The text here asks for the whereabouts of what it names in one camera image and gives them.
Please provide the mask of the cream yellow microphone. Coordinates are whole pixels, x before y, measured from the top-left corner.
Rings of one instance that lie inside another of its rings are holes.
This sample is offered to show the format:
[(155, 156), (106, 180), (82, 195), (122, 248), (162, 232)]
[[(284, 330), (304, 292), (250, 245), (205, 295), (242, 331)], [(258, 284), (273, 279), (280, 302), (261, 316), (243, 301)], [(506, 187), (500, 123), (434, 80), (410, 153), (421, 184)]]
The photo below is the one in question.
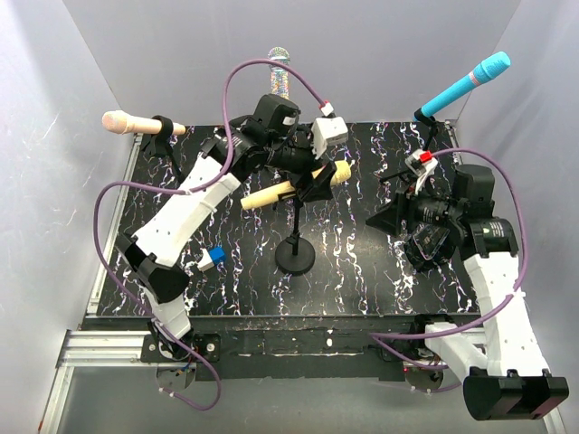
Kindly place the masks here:
[[(351, 177), (350, 165), (346, 160), (336, 161), (336, 166), (337, 170), (331, 178), (330, 187), (342, 184)], [(285, 181), (249, 194), (241, 199), (241, 206), (244, 210), (251, 210), (289, 199), (296, 194), (297, 191), (290, 181)]]

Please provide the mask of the black round-base mic stand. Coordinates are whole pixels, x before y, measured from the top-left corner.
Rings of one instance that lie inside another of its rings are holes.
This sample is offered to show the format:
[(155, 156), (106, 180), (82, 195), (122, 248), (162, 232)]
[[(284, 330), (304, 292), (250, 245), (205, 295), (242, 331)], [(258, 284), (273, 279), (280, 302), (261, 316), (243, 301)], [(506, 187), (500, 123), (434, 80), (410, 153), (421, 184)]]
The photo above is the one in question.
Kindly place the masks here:
[(286, 237), (275, 250), (275, 263), (284, 274), (301, 276), (309, 272), (316, 259), (313, 245), (302, 238), (299, 231), (299, 216), (303, 202), (293, 199), (294, 220), (292, 233)]

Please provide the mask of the glitter rhinestone microphone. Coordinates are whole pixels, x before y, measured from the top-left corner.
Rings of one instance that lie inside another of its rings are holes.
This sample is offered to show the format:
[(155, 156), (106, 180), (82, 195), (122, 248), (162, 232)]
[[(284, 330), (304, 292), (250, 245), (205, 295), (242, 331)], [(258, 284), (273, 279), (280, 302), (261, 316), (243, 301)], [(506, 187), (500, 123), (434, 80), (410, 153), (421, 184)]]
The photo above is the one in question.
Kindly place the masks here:
[[(282, 47), (274, 47), (268, 53), (271, 61), (285, 65), (290, 64), (290, 54)], [(289, 73), (282, 67), (271, 65), (271, 92), (284, 99), (290, 98)]]

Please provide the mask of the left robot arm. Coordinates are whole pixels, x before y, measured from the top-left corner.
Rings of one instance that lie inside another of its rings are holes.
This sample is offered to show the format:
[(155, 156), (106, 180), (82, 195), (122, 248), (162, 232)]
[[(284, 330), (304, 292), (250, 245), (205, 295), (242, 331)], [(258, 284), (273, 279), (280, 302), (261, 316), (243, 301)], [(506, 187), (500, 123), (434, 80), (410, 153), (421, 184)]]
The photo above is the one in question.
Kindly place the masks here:
[(346, 123), (329, 108), (310, 124), (300, 123), (299, 114), (288, 99), (262, 96), (252, 114), (229, 121), (204, 142), (180, 192), (143, 227), (117, 241), (146, 288), (153, 327), (163, 336), (161, 350), (170, 360), (181, 362), (193, 349), (184, 301), (189, 277), (177, 261), (216, 207), (264, 168), (287, 175), (304, 202), (331, 198), (329, 181), (339, 165), (324, 163), (322, 156), (328, 146), (347, 140)]

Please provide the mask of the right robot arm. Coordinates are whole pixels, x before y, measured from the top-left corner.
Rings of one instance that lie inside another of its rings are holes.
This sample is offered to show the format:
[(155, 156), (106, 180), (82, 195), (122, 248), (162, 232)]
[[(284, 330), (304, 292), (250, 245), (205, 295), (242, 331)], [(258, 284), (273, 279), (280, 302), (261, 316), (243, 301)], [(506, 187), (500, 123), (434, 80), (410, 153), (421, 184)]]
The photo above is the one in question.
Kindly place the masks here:
[(551, 373), (530, 325), (520, 290), (520, 238), (493, 214), (494, 174), (484, 165), (459, 165), (447, 196), (425, 192), (426, 176), (413, 176), (366, 222), (392, 236), (403, 227), (417, 230), (406, 245), (417, 269), (457, 251), (479, 303), (474, 325), (485, 341), (478, 348), (467, 325), (424, 316), (408, 337), (410, 350), (424, 360), (440, 357), (460, 381), (473, 419), (542, 419), (568, 397), (569, 387)]

